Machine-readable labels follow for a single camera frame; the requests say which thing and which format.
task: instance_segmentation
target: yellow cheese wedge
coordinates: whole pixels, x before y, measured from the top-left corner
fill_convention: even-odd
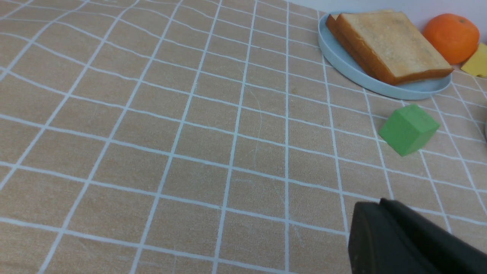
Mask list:
[[[479,44],[479,48],[462,66],[462,70],[473,76],[487,77],[487,46],[485,44]]]

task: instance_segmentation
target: toast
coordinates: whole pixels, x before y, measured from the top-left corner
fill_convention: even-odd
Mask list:
[[[442,78],[453,71],[402,12],[342,13],[336,27],[384,83]]]
[[[373,11],[371,13],[381,13],[381,12],[394,12],[393,10],[379,10]],[[357,62],[357,64],[363,69],[363,71],[370,77],[376,78],[375,73],[370,69],[365,60],[358,54],[358,52],[352,47],[348,40],[341,34],[338,30],[336,20],[339,14],[330,14],[326,19],[326,27],[335,37],[335,39],[340,43],[340,45],[348,52],[348,54]]]

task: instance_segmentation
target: green cube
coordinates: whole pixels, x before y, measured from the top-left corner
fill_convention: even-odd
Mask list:
[[[440,127],[428,113],[415,104],[396,109],[379,135],[401,156],[422,148]]]

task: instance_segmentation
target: plate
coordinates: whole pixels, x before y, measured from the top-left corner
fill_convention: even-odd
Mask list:
[[[326,19],[330,14],[342,12],[344,11],[325,14],[319,20],[318,43],[325,58],[348,79],[375,93],[402,100],[426,99],[442,92],[450,85],[451,74],[441,79],[429,79],[398,86],[392,86],[368,76],[326,27]]]

